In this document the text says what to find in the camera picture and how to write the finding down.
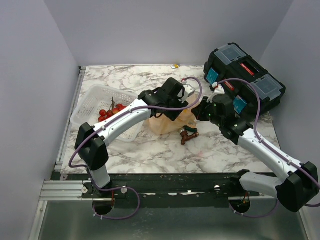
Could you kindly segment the peach banana-print plastic bag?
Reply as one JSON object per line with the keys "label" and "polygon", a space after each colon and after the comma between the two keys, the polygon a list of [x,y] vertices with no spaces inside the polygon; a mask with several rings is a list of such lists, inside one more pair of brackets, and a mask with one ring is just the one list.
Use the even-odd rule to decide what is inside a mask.
{"label": "peach banana-print plastic bag", "polygon": [[196,128],[196,117],[192,114],[191,110],[200,104],[198,100],[193,107],[183,110],[175,121],[171,121],[165,115],[159,118],[152,117],[148,119],[147,125],[155,135],[165,135],[171,132],[177,132],[184,126]]}

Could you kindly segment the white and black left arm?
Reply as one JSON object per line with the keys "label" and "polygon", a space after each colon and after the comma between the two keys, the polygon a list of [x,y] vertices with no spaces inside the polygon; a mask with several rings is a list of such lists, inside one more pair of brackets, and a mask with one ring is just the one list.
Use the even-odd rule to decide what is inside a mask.
{"label": "white and black left arm", "polygon": [[75,151],[86,163],[95,182],[93,191],[99,197],[107,197],[111,191],[111,178],[106,167],[109,160],[107,147],[131,127],[156,115],[176,120],[183,108],[189,105],[187,99],[194,92],[191,85],[171,77],[161,87],[142,91],[137,99],[116,115],[95,125],[86,122],[80,126]]}

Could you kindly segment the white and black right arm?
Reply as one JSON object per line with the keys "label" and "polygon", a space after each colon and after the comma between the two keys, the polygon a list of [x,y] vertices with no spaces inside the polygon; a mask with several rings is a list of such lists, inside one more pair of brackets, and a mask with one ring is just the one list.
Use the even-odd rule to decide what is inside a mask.
{"label": "white and black right arm", "polygon": [[191,112],[198,121],[218,126],[226,139],[253,154],[275,174],[269,177],[244,170],[230,183],[234,195],[247,191],[262,193],[296,213],[319,193],[317,167],[290,157],[264,139],[250,122],[236,114],[229,96],[218,94],[212,101],[204,97]]}

